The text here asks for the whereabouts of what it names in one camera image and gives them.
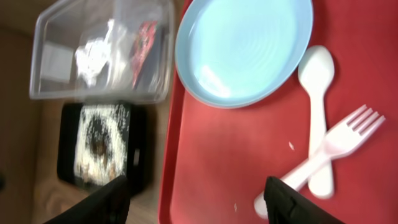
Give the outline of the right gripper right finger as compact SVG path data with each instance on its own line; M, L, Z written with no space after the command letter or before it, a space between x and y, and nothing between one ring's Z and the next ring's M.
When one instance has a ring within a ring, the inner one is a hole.
M269 224L343 224L277 177L266 179L263 198Z

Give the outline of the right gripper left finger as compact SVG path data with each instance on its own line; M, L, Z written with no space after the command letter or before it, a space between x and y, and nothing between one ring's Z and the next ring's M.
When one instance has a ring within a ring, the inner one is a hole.
M45 224L125 224L129 206L128 179L119 176Z

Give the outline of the leftover rice and food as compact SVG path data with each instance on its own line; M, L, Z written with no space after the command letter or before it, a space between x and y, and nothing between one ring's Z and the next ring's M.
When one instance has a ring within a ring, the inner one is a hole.
M78 122L73 173L84 183L106 185L126 173L129 108L85 105Z

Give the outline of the white plastic fork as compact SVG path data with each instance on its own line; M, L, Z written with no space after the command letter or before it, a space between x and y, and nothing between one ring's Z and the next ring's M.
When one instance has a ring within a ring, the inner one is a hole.
M362 105L334 125L323 137L315 154L285 174L281 181L293 190L300 191L309 177L327 162L348 157L357 151L385 120L384 115Z

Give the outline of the white plastic spoon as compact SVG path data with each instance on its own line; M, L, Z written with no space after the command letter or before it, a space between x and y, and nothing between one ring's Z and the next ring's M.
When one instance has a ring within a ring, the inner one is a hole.
M298 65L298 80L310 99L310 134L308 155L315 154L326 133L324 97L335 74L333 57L322 45L314 45L306 50ZM325 164L310 176L308 188L321 199L334 194L333 169Z

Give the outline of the light blue plate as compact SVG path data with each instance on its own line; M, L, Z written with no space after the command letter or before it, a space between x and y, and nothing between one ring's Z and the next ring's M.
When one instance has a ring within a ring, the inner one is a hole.
M179 79L212 107L261 101L297 68L313 20L312 0L193 0L176 37Z

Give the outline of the red snack wrapper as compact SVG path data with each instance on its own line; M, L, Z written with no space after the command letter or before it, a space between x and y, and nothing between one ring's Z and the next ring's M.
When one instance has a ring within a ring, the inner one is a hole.
M133 88L135 88L138 83L139 74L141 72L143 64L155 42L156 32L156 21L143 22L134 39L132 49L130 51L130 69L132 72Z

